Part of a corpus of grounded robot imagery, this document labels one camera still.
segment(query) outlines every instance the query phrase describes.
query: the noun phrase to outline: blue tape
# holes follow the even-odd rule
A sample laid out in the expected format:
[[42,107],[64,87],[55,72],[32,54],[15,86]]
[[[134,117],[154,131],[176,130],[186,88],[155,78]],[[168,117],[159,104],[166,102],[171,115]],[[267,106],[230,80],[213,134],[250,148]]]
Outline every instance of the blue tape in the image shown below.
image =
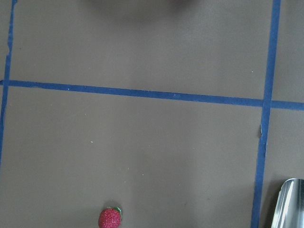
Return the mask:
[[256,179],[254,189],[254,199],[251,215],[251,228],[258,228],[261,210],[262,188],[264,180],[264,169],[266,159],[266,148],[268,140],[268,128],[271,109],[272,90],[275,74],[276,64],[276,46],[279,28],[281,0],[274,0],[272,6],[270,36],[268,46],[268,57],[264,88],[264,101],[262,106],[261,117],[261,138],[258,146],[257,160],[256,160]]
[[182,94],[171,92],[159,92],[148,90],[135,90],[135,89],[120,89],[98,86],[86,86],[86,85],[67,85],[56,83],[41,83],[41,82],[28,82],[28,81],[16,81],[10,80],[10,86],[18,87],[38,87],[43,89],[55,89],[64,91],[75,91],[83,93],[96,93],[96,94],[111,94],[111,95],[124,95],[124,96],[136,96],[136,97],[148,97],[158,99],[180,100],[180,101],[194,101],[194,102],[206,102],[206,103],[218,103],[227,105],[245,105],[261,107],[262,100],[240,97],[227,97],[227,96],[211,96],[211,95],[196,95],[196,94]]
[[1,115],[0,115],[0,163],[2,155],[2,146],[3,146],[3,134],[4,134],[4,115],[5,108],[8,101],[9,93],[9,79],[10,79],[10,61],[11,61],[11,52],[13,49],[13,29],[14,29],[14,8],[17,0],[12,0],[11,10],[10,10],[10,19],[9,19],[9,35],[8,35],[8,47],[9,53],[6,55],[5,60],[5,71],[4,71],[4,80],[3,80],[3,92],[2,92],[2,103],[1,103]]
[[271,107],[291,110],[304,110],[304,103],[289,101],[272,101]]
[[[76,91],[76,92],[84,92],[84,93],[95,93],[91,89],[92,87],[95,87],[96,90],[99,90],[97,93],[99,94],[116,94],[119,95],[119,92],[116,93],[106,93],[105,88],[107,87],[96,87],[96,86],[85,86],[85,85],[65,85],[65,84],[52,84],[52,83],[38,83],[38,82],[26,82],[26,81],[15,81],[11,80],[9,83],[10,86],[20,86],[20,87],[39,87],[39,88],[44,88],[44,89],[55,89],[55,90],[65,90],[65,91]],[[125,89],[117,89],[117,88],[107,88],[107,89],[113,89],[113,90],[125,90]],[[145,90],[136,90],[138,93],[140,92],[148,92]],[[173,95],[177,95],[177,93],[168,93],[171,94],[172,99],[179,100],[178,98],[174,97]],[[225,96],[208,96],[208,95],[192,95],[192,96],[201,96],[201,97],[208,97],[209,98],[209,103],[214,103],[212,99],[217,99],[219,97],[224,100],[224,98],[230,98],[232,100],[235,100],[234,102],[230,102],[229,104],[231,105],[243,105],[245,106],[254,106],[254,107],[262,107],[263,101],[259,99],[250,99],[250,98],[238,98],[238,97],[225,97]],[[215,103],[220,103],[220,104],[228,104],[228,102],[215,102]],[[303,110],[304,111],[304,103],[300,102],[289,102],[289,101],[271,101],[271,107],[272,108],[281,108],[281,109],[291,109],[291,110]]]

